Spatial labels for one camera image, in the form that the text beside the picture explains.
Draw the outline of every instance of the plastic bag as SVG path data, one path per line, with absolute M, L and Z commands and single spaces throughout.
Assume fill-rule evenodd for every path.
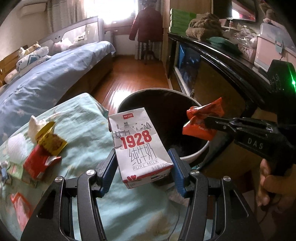
M 217 131 L 206 128 L 204 119 L 209 115 L 222 117 L 224 111 L 221 104 L 222 98 L 219 98 L 208 105 L 190 107 L 190 109 L 187 110 L 187 117 L 190 121 L 183 126 L 182 134 L 211 141 Z
M 21 231 L 24 231 L 25 226 L 27 225 L 27 222 L 29 221 L 29 218 L 31 217 L 33 212 L 31 209 L 31 205 L 19 192 L 17 192 L 16 194 L 11 194 L 10 199 L 15 208 L 20 229 Z
M 254 31 L 246 26 L 242 26 L 239 33 L 233 34 L 233 40 L 236 43 L 240 43 L 248 46 L 249 48 L 257 48 L 257 35 Z

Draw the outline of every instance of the pillow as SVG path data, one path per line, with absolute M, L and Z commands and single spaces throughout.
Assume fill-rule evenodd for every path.
M 33 51 L 32 53 L 26 55 L 22 59 L 20 59 L 16 64 L 16 69 L 18 72 L 20 72 L 23 68 L 25 68 L 27 65 L 33 63 L 34 61 L 40 59 L 41 57 L 48 54 L 48 47 L 41 47 Z
M 6 75 L 6 77 L 4 78 L 4 82 L 9 84 L 11 82 L 11 80 L 17 75 L 17 70 L 14 69 L 13 71 L 11 71 L 8 75 Z
M 31 69 L 33 69 L 37 65 L 40 65 L 41 63 L 43 63 L 43 62 L 45 62 L 46 60 L 49 60 L 49 59 L 51 59 L 51 56 L 45 55 L 45 56 L 41 57 L 40 59 L 34 61 L 33 63 L 27 65 L 25 68 L 23 68 L 19 72 L 20 77 L 22 77 L 23 75 L 25 75 L 26 73 L 28 73 Z
M 4 92 L 4 90 L 8 87 L 8 85 L 3 85 L 0 87 L 0 94 Z

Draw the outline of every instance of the blue gripper pad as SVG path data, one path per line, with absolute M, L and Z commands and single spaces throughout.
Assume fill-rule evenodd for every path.
M 102 182 L 101 182 L 101 190 L 100 190 L 100 194 L 103 197 L 107 192 L 109 192 L 110 186 L 112 184 L 115 172 L 117 170 L 118 167 L 118 163 L 117 163 L 117 158 L 116 158 L 116 153 L 115 150 L 112 149 L 112 151 L 110 152 L 109 156 L 106 159 L 106 164 L 107 167 L 105 168 L 104 174 L 102 175 Z
M 168 155 L 174 163 L 174 168 L 171 173 L 175 182 L 175 187 L 183 198 L 188 198 L 186 187 L 190 185 L 189 172 L 191 171 L 191 167 L 186 161 L 180 159 L 175 149 L 172 148 L 168 150 Z

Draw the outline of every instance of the silver screw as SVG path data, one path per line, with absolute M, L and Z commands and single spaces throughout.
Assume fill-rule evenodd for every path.
M 192 170 L 190 173 L 194 176 L 197 176 L 200 172 L 198 170 Z
M 230 182 L 231 181 L 231 178 L 229 176 L 224 176 L 223 177 L 223 180 L 226 181 L 226 182 Z
M 59 182 L 61 182 L 62 180 L 63 180 L 63 177 L 58 176 L 58 177 L 56 177 L 55 182 L 56 182 L 56 183 L 59 183 Z
M 92 170 L 92 169 L 90 169 L 86 172 L 86 174 L 89 176 L 93 175 L 94 173 L 95 173 L 95 170 Z

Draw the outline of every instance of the red cardboard box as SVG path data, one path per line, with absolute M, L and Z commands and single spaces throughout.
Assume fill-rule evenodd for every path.
M 41 179 L 45 170 L 62 158 L 51 156 L 51 154 L 41 145 L 36 145 L 30 155 L 27 157 L 23 167 L 33 179 Z

